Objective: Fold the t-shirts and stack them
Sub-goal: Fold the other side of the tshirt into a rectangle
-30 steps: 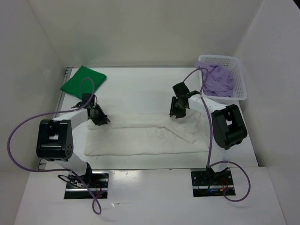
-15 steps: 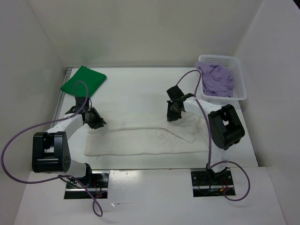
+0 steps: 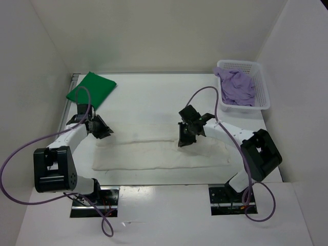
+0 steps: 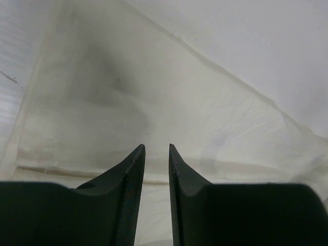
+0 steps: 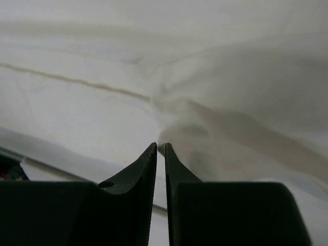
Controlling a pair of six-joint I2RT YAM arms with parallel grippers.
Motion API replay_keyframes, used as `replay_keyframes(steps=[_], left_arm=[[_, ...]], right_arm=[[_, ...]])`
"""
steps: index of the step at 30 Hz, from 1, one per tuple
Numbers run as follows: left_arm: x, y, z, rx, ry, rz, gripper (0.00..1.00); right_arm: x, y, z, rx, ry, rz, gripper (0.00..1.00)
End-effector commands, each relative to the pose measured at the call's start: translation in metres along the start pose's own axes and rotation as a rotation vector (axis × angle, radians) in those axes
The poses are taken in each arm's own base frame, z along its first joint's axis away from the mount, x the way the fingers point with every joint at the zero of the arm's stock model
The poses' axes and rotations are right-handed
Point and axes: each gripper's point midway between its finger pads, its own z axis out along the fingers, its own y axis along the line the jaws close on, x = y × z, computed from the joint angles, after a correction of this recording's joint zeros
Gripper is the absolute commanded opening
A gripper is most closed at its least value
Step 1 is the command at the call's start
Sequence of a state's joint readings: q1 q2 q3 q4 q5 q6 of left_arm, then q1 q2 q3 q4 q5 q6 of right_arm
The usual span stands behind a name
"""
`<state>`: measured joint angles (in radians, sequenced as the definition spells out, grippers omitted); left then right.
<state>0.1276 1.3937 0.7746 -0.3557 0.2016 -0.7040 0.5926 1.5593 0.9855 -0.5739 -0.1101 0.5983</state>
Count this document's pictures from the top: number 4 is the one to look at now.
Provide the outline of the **white t-shirt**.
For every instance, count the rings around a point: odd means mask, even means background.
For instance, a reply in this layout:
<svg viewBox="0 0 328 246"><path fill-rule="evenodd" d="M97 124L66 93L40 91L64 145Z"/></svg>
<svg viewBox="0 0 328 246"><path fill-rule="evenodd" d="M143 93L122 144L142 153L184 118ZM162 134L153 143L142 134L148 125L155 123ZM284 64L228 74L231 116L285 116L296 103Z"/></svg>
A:
<svg viewBox="0 0 328 246"><path fill-rule="evenodd" d="M172 245L169 145L218 183L327 201L327 141L123 1L57 1L1 179L75 187L146 147L136 245Z"/></svg>

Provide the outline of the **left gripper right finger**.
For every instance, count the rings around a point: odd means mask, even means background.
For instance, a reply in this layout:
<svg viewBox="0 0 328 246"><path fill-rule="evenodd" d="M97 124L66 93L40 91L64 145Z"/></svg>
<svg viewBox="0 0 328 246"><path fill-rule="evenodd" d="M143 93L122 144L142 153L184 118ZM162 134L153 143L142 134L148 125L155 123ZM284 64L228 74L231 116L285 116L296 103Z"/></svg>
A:
<svg viewBox="0 0 328 246"><path fill-rule="evenodd" d="M297 183L213 184L169 146L174 245L327 245L327 211Z"/></svg>

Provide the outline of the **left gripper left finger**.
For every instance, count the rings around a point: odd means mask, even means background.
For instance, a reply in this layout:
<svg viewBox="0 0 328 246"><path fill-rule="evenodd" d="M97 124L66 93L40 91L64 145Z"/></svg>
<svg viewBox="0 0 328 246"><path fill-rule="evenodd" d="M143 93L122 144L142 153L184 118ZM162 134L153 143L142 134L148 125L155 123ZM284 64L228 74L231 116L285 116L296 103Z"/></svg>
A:
<svg viewBox="0 0 328 246"><path fill-rule="evenodd" d="M1 245L133 245L145 157L140 145L75 189L2 182Z"/></svg>

